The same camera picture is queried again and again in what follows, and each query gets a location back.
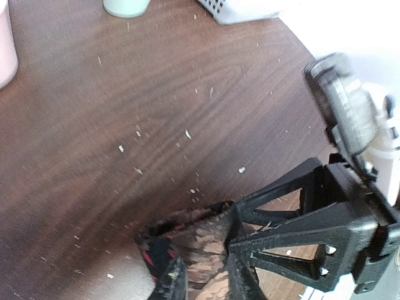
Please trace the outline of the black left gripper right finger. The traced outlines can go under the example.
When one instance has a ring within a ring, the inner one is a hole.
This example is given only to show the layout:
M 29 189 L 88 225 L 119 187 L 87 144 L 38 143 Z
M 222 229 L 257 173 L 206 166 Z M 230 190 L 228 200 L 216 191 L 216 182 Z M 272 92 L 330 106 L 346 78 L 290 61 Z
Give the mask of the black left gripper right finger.
M 227 270 L 229 276 L 228 299 L 262 300 L 266 298 L 248 267 L 233 254 L 228 257 Z

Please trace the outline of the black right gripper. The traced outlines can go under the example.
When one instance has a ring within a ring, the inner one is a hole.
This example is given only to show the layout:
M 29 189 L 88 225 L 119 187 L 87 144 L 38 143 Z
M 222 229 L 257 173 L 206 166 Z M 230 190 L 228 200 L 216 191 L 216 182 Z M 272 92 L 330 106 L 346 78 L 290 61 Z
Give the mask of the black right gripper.
M 296 190 L 296 211 L 262 211 Z M 354 294 L 399 289 L 393 260 L 399 249 L 399 213 L 375 186 L 361 184 L 347 164 L 323 166 L 312 157 L 242 198 L 235 222 L 277 225 L 231 241 L 230 254 L 246 266 L 276 273 L 322 292 L 351 275 Z

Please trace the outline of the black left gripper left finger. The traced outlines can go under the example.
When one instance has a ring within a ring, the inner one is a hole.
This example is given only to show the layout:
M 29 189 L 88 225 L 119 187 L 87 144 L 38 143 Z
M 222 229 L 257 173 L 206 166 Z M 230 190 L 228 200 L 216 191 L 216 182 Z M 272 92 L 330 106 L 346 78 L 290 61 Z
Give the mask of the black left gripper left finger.
M 175 257 L 158 279 L 149 300 L 185 300 L 188 298 L 188 270 L 180 257 Z

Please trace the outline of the dark floral patterned tie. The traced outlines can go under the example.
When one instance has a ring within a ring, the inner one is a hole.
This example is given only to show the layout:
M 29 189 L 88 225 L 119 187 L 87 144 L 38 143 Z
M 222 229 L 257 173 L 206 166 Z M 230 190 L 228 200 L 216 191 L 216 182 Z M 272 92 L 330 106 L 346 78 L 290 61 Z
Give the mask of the dark floral patterned tie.
M 235 203 L 224 201 L 173 212 L 144 226 L 135 240 L 157 287 L 179 258 L 187 270 L 187 299 L 227 299 L 228 242 L 244 233 Z

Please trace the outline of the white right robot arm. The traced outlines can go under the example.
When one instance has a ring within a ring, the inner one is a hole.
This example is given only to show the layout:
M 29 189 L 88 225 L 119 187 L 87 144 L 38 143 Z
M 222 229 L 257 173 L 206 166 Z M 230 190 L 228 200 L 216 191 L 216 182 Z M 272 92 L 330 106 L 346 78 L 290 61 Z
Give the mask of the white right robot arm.
M 237 203 L 240 220 L 258 230 L 229 243 L 229 297 L 264 299 L 251 274 L 259 268 L 305 285 L 304 299 L 398 299 L 395 103 L 362 84 L 340 52 L 303 74 L 336 152 Z

